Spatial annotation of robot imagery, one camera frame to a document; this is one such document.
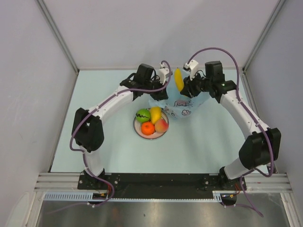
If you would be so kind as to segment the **yellow fake banana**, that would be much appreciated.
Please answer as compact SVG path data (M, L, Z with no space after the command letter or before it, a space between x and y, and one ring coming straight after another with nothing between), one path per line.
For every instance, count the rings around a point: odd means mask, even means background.
M176 70L174 72L174 80L175 80L175 84L176 84L178 91L181 92L185 85L184 85L184 81L182 78L181 70L179 68L176 68Z

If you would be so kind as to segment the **light blue cartoon plastic bag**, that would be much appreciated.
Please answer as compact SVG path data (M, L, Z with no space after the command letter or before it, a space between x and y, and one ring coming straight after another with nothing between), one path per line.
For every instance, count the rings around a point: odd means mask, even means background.
M210 98L210 95L204 92L201 92L198 96L193 98L180 94L174 76L171 77L169 85L166 87L166 91L169 97L168 99L156 101L150 97L149 105L150 107L160 107L166 114L176 119L189 117L199 106Z

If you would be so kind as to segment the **green fake watermelon ball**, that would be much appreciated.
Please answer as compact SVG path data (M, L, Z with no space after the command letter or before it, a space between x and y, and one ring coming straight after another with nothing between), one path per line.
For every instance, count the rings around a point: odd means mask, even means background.
M148 122L151 119L151 114L148 109L140 109L136 112L135 118L139 123Z

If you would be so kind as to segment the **pink fake peach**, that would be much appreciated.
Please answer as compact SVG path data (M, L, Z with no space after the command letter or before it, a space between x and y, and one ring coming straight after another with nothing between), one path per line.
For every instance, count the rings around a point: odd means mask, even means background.
M155 123L154 128L157 133L165 133L169 128L169 124L164 119L159 119Z

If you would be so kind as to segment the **orange fake fruit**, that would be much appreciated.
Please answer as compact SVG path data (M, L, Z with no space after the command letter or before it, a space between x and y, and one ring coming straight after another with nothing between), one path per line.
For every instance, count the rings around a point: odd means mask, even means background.
M154 125L151 122L144 122L141 125L141 132L143 135L152 135L155 132Z

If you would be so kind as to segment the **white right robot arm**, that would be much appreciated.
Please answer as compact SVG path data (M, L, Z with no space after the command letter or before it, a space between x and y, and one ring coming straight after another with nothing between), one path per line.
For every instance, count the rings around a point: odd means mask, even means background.
M199 73L199 64L191 60L184 64L189 76L184 78L181 94L193 98L201 92L209 93L233 117L241 129L245 141L239 150L238 158L219 170L218 184L224 190L235 185L241 176L256 171L259 166L270 164L278 158L281 132L270 128L247 106L239 93L239 87L226 80L220 61L205 64L206 75Z

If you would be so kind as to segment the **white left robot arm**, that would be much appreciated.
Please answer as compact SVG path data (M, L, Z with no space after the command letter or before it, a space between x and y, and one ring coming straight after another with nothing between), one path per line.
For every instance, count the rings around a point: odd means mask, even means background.
M172 75L169 63L160 62L159 70L140 64L137 71L122 80L118 88L104 101L90 109L79 108L74 117L70 149L82 153L84 171L89 175L88 183L94 189L105 183L104 166L98 149L104 142L103 126L113 114L143 94L163 95Z

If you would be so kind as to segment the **round white printed plate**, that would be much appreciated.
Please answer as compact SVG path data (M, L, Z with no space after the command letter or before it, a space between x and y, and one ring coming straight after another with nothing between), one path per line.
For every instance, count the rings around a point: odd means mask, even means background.
M140 109L135 114L133 127L140 137L153 140L167 132L169 120L160 107Z

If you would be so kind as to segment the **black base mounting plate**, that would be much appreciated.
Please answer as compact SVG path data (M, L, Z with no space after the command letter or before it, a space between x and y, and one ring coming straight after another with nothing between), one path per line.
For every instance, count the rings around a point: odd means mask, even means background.
M245 180L225 180L218 174L105 173L118 199L210 199L213 191L246 189Z

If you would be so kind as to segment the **aluminium frame rail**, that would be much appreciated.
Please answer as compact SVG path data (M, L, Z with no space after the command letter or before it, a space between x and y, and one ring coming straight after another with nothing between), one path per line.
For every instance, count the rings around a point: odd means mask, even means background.
M102 181L86 173L40 173L35 185L37 191L106 190L107 182L116 190L131 186L185 187L204 191L232 191L244 188L249 192L291 192L286 174L273 174L267 178L261 174L249 174L242 180L221 180L218 174L136 174L107 173Z

